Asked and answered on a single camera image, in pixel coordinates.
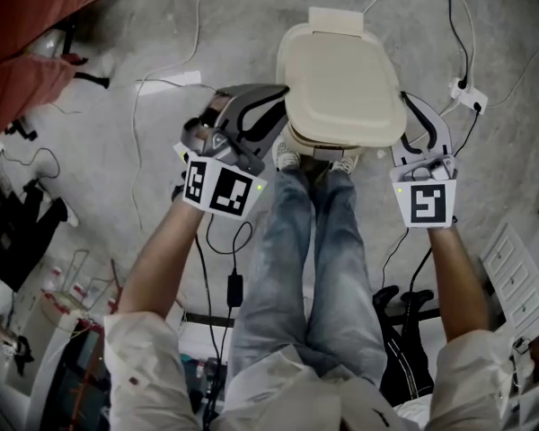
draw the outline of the white drawer cabinet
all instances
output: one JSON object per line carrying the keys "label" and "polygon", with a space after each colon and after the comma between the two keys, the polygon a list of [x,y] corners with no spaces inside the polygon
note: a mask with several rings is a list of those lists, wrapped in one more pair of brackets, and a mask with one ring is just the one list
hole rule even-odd
{"label": "white drawer cabinet", "polygon": [[481,255],[512,331],[539,319],[539,215],[509,215]]}

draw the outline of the shirt sleeve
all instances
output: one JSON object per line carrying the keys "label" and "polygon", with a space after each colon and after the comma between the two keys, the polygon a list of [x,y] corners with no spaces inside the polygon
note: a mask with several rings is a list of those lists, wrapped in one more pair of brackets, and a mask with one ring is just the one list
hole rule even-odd
{"label": "shirt sleeve", "polygon": [[494,431],[507,402],[513,365],[511,339],[475,330],[439,352],[426,431]]}
{"label": "shirt sleeve", "polygon": [[111,429],[198,431],[175,331],[151,312],[106,316],[104,327]]}

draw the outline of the white power strip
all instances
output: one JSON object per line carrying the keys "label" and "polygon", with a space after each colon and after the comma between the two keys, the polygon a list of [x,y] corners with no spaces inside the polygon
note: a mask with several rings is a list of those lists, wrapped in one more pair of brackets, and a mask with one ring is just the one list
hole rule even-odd
{"label": "white power strip", "polygon": [[475,110],[475,103],[478,103],[482,108],[479,111],[480,115],[485,113],[485,109],[487,109],[487,96],[473,87],[471,89],[465,88],[462,90],[458,86],[460,81],[459,78],[454,77],[449,84],[449,95],[453,99],[457,99],[460,103],[469,107],[471,110]]}

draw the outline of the blue jeans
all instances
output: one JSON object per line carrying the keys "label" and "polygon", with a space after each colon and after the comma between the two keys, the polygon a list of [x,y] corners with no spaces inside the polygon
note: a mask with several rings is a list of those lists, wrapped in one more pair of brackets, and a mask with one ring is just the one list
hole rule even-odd
{"label": "blue jeans", "polygon": [[[386,355],[367,278],[364,245],[348,174],[332,171],[309,188],[286,168],[252,260],[248,292],[235,320],[226,385],[246,367],[293,345],[304,364],[323,376],[343,365],[379,387]],[[314,306],[304,315],[302,271],[316,213]]]}

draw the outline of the drawer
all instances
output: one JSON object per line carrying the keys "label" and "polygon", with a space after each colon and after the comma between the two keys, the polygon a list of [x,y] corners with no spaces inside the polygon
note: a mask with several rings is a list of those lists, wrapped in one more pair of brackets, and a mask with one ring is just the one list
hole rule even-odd
{"label": "drawer", "polygon": [[527,289],[508,312],[508,320],[516,328],[516,333],[525,330],[539,317],[539,289]]}
{"label": "drawer", "polygon": [[500,273],[499,282],[494,285],[499,299],[508,302],[517,297],[527,286],[534,283],[538,275],[537,267],[529,253],[523,249],[508,262],[504,271]]}
{"label": "drawer", "polygon": [[483,262],[483,266],[487,270],[491,282],[499,280],[505,272],[509,261],[522,249],[523,243],[511,225],[507,225]]}

